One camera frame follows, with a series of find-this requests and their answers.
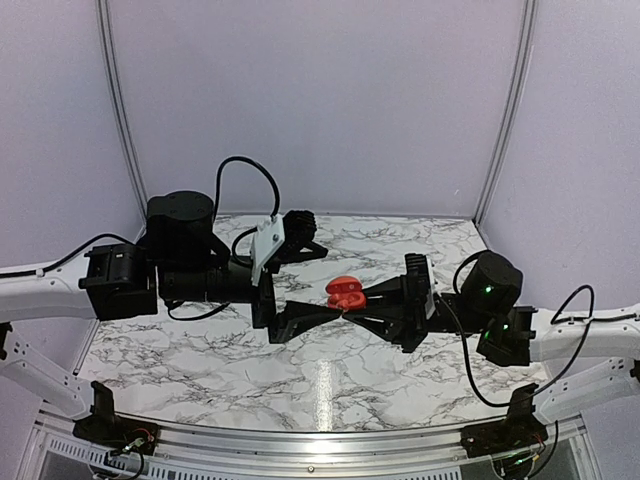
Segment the right aluminium frame post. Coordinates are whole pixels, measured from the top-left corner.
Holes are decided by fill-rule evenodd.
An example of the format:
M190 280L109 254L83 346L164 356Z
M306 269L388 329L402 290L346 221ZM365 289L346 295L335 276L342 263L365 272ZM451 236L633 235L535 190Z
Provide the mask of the right aluminium frame post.
M481 227L488 215L492 198L499 183L499 176L505 164L510 138L525 90L538 11L539 1L526 0L523 2L516 54L507 89L507 97L493 145L489 167L473 216L473 223L477 228Z

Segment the front aluminium rail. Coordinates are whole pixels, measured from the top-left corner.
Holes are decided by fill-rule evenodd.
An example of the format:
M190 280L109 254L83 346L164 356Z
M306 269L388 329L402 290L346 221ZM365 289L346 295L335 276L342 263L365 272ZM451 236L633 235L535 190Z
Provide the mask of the front aluminium rail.
M531 448L472 458L462 425L363 432L276 432L159 421L150 455L108 460L108 448L73 436L73 424L43 404L23 453L18 479L492 479L493 465L541 456L541 479L601 479L583 419L550 425Z

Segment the aluminium frame post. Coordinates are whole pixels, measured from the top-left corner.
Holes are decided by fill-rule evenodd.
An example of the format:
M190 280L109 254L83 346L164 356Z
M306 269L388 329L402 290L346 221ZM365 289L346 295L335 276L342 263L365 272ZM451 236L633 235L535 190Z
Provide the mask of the aluminium frame post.
M493 145L489 167L473 216L473 223L477 228L481 227L488 215L492 198L499 183L499 176L505 164L510 138L525 90L538 11L539 1L526 0L523 2L516 54L507 89L507 97Z
M105 67L108 96L114 114L116 133L120 142L125 169L131 184L136 206L141 219L145 220L148 193L143 180L142 169L121 82L110 2L106 0L96 0L95 7L101 55Z

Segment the red round charging case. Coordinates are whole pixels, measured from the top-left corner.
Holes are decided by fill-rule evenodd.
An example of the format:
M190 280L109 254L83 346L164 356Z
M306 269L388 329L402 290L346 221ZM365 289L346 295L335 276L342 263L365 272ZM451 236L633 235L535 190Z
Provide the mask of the red round charging case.
M367 299L362 283L353 276L337 277L327 284L325 290L330 308L349 311L366 307Z

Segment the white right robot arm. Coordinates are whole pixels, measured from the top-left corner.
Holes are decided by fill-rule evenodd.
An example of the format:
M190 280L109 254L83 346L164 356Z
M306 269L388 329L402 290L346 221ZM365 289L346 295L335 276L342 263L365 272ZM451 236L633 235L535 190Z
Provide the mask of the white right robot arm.
M639 308L598 311L590 301L571 313L519 306L523 273L505 257L483 250L464 260L470 272L454 280L450 294L426 286L409 265L404 275L366 288L355 305L337 303L344 319L413 352L429 333L476 335L477 353L499 367L565 360L544 385L512 395L507 407L520 407L495 430L506 448L534 431L533 417L545 424L594 406L639 393Z

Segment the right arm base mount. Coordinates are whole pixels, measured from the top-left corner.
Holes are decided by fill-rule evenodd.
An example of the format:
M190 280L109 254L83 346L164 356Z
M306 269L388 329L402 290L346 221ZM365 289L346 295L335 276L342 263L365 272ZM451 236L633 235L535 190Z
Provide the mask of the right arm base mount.
M460 445L468 458L494 455L546 441L546 426L534 417L531 395L538 387L532 383L511 395L506 416L501 420L463 427Z

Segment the left aluminium frame post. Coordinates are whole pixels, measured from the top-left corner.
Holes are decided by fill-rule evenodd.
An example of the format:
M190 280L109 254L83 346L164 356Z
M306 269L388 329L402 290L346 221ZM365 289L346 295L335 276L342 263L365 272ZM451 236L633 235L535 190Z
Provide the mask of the left aluminium frame post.
M116 133L120 142L125 169L131 184L136 206L141 219L145 220L148 193L143 180L142 169L121 82L110 2L106 0L96 0L95 7L101 55L105 67L108 96L114 114Z

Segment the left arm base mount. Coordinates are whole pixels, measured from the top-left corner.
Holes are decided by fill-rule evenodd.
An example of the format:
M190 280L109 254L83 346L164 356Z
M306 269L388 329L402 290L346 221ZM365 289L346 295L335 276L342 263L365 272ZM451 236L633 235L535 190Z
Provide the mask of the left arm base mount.
M150 421L123 417L115 412L113 392L98 381L90 382L92 403L89 413L74 421L73 436L125 452L131 450L152 455L156 449L159 425Z

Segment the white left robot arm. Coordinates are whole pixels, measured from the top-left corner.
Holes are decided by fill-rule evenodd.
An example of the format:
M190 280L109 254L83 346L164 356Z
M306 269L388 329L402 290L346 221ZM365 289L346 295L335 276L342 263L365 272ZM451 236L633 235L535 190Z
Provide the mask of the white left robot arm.
M177 191L151 198L136 242L101 234L47 266L1 276L1 373L57 406L106 445L125 438L112 391L86 381L32 350L16 331L25 320L78 318L100 322L169 314L187 303L215 313L232 304L251 309L255 328L273 343L337 319L335 308L290 302L276 307L272 277L282 265L324 258L308 211L273 212L252 232L248 256L215 233L217 207L207 195Z

